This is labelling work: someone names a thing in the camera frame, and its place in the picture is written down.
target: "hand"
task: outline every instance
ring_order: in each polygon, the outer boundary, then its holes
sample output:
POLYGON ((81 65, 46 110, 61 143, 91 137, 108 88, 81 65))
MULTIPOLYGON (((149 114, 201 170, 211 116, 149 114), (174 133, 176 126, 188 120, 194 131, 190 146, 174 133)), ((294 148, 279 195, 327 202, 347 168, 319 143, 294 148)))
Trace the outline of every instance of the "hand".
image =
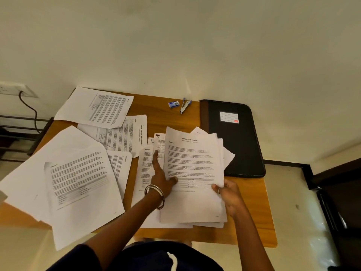
POLYGON ((164 198, 166 198, 169 196, 170 192, 172 191, 172 187, 178 182, 178 178, 172 177, 168 181, 166 180, 164 171, 158 163, 158 150, 156 150, 153 154, 152 164, 155 174, 152 177, 151 184, 154 184, 157 187, 159 187, 164 194, 164 198))
POLYGON ((228 213, 232 217, 234 217, 234 215, 237 214, 239 210, 246 207, 237 183, 228 179, 224 179, 224 187, 219 187, 216 184, 212 184, 212 189, 216 193, 219 191, 219 194, 221 194, 222 200, 226 205, 228 213))

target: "lined label sticker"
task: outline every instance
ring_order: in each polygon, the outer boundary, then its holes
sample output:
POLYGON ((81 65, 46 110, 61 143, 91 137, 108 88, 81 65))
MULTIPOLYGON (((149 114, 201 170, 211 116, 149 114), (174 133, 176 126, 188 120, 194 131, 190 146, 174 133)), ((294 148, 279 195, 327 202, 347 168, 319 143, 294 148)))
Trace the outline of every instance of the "lined label sticker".
POLYGON ((219 112, 222 122, 239 123, 237 113, 219 112))

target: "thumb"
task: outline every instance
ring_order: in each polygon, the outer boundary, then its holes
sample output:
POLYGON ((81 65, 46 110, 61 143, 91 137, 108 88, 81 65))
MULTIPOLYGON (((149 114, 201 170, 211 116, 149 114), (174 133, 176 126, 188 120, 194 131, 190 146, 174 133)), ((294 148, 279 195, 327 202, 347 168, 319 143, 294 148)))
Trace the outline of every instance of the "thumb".
POLYGON ((212 184, 212 189, 213 189, 214 192, 216 192, 218 194, 218 190, 220 189, 220 187, 213 183, 212 184))
POLYGON ((174 176, 169 179, 169 182, 171 182, 172 186, 174 186, 178 182, 178 177, 174 176))

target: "wooden desk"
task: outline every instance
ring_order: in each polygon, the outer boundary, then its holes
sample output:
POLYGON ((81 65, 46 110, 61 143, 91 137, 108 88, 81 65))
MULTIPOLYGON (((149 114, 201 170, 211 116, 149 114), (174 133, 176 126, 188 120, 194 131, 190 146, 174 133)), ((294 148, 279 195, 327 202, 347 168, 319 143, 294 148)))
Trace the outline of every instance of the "wooden desk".
MULTIPOLYGON (((184 132, 190 132, 196 126, 200 126, 200 107, 198 102, 192 102, 186 111, 180 114, 179 107, 174 109, 168 107, 168 102, 174 101, 174 99, 128 93, 122 94, 134 96, 134 101, 129 109, 128 115, 147 115, 149 137, 153 137, 155 132, 165 133, 167 126, 184 132)), ((77 124, 67 121, 54 121, 40 142, 37 150, 50 141, 58 132, 70 125, 76 126, 77 124)), ((131 206, 137 166, 138 158, 134 158, 130 167, 127 188, 124 195, 125 210, 128 210, 131 206)), ((276 247, 276 232, 274 230, 264 179, 234 177, 228 177, 228 179, 237 182, 244 201, 255 221, 263 245, 266 247, 276 247)), ((0 205, 0 225, 51 229, 48 224, 37 222, 28 214, 6 203, 0 205)), ((140 228, 136 236, 237 244, 234 222, 229 215, 228 222, 224 224, 224 228, 199 226, 194 226, 192 229, 140 228)))

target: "power cord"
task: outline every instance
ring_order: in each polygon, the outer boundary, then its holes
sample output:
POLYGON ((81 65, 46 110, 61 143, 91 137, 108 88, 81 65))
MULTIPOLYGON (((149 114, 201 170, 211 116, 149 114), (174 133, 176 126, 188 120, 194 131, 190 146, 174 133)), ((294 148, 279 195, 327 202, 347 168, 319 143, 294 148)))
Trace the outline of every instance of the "power cord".
POLYGON ((20 91, 20 93, 19 93, 19 99, 20 99, 21 102, 22 102, 23 104, 25 104, 27 107, 29 107, 30 109, 34 110, 34 112, 35 112, 34 126, 35 126, 36 131, 37 131, 39 134, 41 134, 41 132, 39 131, 38 127, 36 126, 36 120, 37 120, 37 118, 38 118, 38 112, 37 112, 35 109, 33 109, 31 106, 29 106, 27 103, 25 103, 25 102, 23 101, 23 99, 21 98, 22 92, 23 92, 23 91, 20 91))

